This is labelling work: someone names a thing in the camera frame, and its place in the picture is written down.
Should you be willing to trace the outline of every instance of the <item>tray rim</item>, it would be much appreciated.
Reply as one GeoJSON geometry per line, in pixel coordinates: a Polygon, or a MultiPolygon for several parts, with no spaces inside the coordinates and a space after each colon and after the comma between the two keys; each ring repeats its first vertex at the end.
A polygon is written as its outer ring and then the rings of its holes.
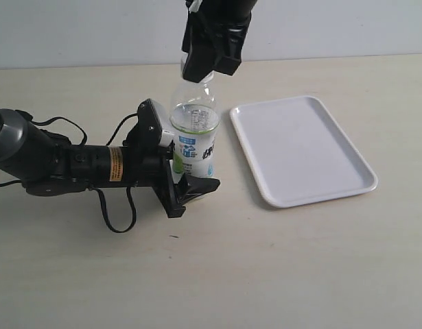
{"type": "Polygon", "coordinates": [[[261,196],[271,206],[274,206],[276,208],[291,208],[291,207],[295,207],[295,206],[302,206],[302,205],[305,205],[305,204],[313,204],[313,203],[317,203],[317,202],[324,202],[324,201],[329,201],[329,200],[333,200],[333,199],[340,199],[340,198],[344,198],[344,197],[361,195],[361,194],[364,194],[364,193],[374,191],[379,184],[379,179],[378,179],[377,175],[375,174],[374,170],[369,165],[369,163],[366,161],[366,159],[363,157],[363,155],[359,152],[357,147],[351,142],[351,139],[347,136],[345,131],[340,127],[340,125],[338,124],[336,119],[331,115],[330,111],[328,111],[328,109],[324,105],[324,103],[319,98],[317,98],[315,96],[301,95],[301,96],[286,97],[286,98],[281,98],[281,99],[272,99],[272,100],[268,100],[268,101],[258,101],[258,102],[255,102],[255,103],[245,103],[245,104],[241,104],[241,105],[238,105],[238,106],[230,109],[229,113],[230,113],[232,125],[235,129],[235,133],[236,133],[238,140],[239,140],[239,143],[240,143],[240,145],[243,149],[243,153],[244,153],[244,155],[247,159],[247,162],[249,164],[249,167],[250,167],[250,170],[253,174],[255,182],[257,183],[259,192],[261,193],[261,196]],[[347,192],[344,192],[344,193],[339,192],[339,193],[330,193],[330,194],[326,194],[326,195],[317,195],[317,196],[313,196],[313,197],[303,197],[303,198],[298,198],[298,199],[294,199],[294,200],[290,200],[290,201],[284,201],[284,202],[277,200],[275,197],[273,197],[273,195],[269,194],[268,188],[266,188],[267,184],[266,184],[265,180],[261,179],[261,176],[259,174],[260,170],[255,165],[254,160],[252,159],[252,156],[251,156],[252,152],[249,150],[248,145],[247,145],[246,141],[244,140],[245,139],[245,137],[243,136],[244,133],[242,132],[242,129],[241,129],[242,125],[239,122],[237,114],[239,112],[239,108],[242,108],[244,106],[255,106],[255,105],[261,105],[261,104],[266,104],[266,103],[273,103],[273,102],[277,102],[277,101],[291,101],[291,100],[296,100],[296,99],[313,99],[314,101],[317,101],[320,104],[320,106],[322,107],[325,114],[329,117],[331,122],[336,126],[339,133],[342,135],[343,139],[349,144],[351,149],[355,152],[357,157],[362,161],[363,165],[366,167],[366,169],[370,173],[371,178],[372,178],[372,184],[370,186],[364,187],[364,188],[357,188],[357,189],[350,190],[350,191],[347,191],[347,192]]]}

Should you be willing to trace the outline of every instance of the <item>beige table surface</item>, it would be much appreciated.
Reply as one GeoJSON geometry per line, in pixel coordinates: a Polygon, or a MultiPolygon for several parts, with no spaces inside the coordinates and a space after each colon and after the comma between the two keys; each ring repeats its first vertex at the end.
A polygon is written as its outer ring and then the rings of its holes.
{"type": "MultiPolygon", "coordinates": [[[[100,144],[144,99],[168,104],[178,80],[175,65],[0,71],[0,108],[64,115],[100,144]]],[[[113,234],[94,192],[0,189],[0,329],[422,328],[422,55],[249,62],[215,88],[222,185],[181,219],[139,189],[136,228],[113,234]],[[228,109],[306,94],[325,103],[379,188],[275,210],[228,109]]],[[[125,192],[107,197],[125,226],[125,192]]]]}

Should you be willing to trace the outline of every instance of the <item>plastic bottle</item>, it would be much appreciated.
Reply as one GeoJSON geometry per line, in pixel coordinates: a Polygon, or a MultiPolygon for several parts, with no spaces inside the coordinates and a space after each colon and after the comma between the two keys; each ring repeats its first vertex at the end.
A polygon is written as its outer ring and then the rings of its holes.
{"type": "Polygon", "coordinates": [[[209,85],[212,79],[213,72],[198,84],[183,80],[172,96],[175,173],[199,178],[213,176],[213,150],[220,116],[215,111],[217,103],[209,85]]]}

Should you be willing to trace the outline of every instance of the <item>yellow warning label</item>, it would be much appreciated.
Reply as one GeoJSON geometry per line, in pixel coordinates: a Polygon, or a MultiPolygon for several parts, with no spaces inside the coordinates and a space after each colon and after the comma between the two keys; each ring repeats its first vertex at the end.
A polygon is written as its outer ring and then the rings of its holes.
{"type": "Polygon", "coordinates": [[[110,181],[120,182],[124,174],[124,159],[120,147],[110,147],[110,181]]]}

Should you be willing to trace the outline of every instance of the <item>white tray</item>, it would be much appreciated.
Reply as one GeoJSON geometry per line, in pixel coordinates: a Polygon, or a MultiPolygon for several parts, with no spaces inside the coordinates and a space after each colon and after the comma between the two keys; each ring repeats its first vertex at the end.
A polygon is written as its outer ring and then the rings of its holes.
{"type": "Polygon", "coordinates": [[[239,106],[231,119],[259,190],[287,208],[372,191],[378,179],[310,96],[239,106]]]}

